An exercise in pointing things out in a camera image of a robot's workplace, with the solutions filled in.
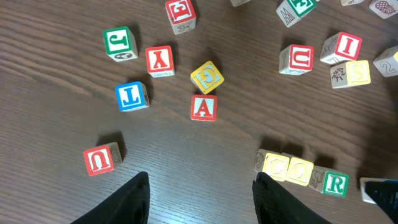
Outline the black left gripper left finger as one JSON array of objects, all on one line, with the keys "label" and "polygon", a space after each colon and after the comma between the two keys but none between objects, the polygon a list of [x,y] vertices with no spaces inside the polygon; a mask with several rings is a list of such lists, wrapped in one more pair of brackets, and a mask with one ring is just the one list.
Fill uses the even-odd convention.
[{"label": "black left gripper left finger", "polygon": [[147,224],[149,208],[149,176],[140,172],[72,224]]}]

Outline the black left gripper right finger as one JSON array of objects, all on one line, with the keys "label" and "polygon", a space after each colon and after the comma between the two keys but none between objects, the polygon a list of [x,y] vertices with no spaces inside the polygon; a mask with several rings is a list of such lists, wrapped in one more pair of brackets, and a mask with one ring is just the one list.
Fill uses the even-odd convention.
[{"label": "black left gripper right finger", "polygon": [[264,172],[252,183],[259,224],[331,224]]}]

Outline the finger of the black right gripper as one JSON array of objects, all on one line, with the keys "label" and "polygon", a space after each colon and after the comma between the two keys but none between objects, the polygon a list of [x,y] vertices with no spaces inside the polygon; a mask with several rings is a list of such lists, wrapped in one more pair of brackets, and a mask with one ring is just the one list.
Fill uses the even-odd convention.
[{"label": "finger of the black right gripper", "polygon": [[397,223],[396,180],[368,181],[365,183],[365,192],[394,223]]}]

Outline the yellow C block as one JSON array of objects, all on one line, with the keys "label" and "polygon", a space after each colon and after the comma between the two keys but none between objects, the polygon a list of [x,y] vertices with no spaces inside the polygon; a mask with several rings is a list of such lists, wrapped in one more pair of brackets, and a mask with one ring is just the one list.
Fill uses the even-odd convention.
[{"label": "yellow C block", "polygon": [[280,153],[258,149],[254,162],[255,172],[264,172],[272,179],[283,182],[286,179],[290,158]]}]

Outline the yellow O block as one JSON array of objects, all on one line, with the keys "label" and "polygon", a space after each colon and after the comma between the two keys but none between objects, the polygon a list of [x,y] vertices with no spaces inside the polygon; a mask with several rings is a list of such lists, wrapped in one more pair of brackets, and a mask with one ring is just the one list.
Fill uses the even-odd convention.
[{"label": "yellow O block", "polygon": [[285,180],[304,187],[307,186],[310,182],[314,164],[284,152],[282,155],[290,159]]}]

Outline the green R block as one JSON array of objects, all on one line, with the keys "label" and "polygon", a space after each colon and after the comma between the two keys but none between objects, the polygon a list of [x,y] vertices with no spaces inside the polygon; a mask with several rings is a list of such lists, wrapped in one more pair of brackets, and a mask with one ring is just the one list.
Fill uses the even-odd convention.
[{"label": "green R block", "polygon": [[346,197],[349,176],[337,170],[314,166],[308,186],[321,194]]}]

